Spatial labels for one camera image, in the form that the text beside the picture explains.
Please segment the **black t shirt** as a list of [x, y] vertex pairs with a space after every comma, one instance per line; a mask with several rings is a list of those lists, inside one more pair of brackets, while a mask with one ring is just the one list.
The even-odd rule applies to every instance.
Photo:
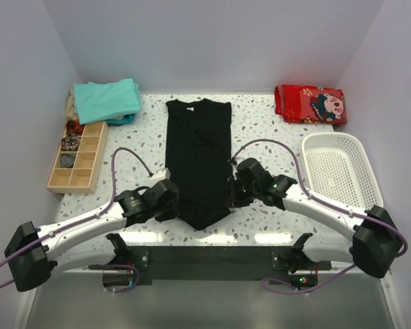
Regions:
[[229, 215], [232, 105], [201, 99], [166, 102], [165, 167], [179, 188], [178, 217], [204, 230]]

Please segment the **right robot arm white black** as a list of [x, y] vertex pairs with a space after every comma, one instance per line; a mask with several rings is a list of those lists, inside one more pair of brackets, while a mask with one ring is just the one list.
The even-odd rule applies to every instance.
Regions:
[[266, 206], [297, 213], [339, 233], [339, 239], [317, 242], [309, 234], [298, 240], [291, 253], [295, 267], [307, 269], [320, 261], [351, 263], [374, 278], [383, 278], [405, 247], [388, 211], [369, 210], [324, 198], [306, 189], [300, 180], [271, 175], [254, 158], [243, 160], [229, 179], [227, 203], [231, 208], [255, 200]]

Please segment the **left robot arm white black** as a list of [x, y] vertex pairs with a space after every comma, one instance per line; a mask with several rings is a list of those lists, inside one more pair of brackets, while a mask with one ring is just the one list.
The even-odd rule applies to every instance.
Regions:
[[17, 291], [26, 292], [44, 284], [66, 262], [63, 254], [101, 234], [144, 223], [150, 218], [173, 214], [179, 189], [168, 179], [152, 187], [141, 186], [112, 196], [103, 207], [57, 224], [37, 228], [21, 224], [4, 254]]

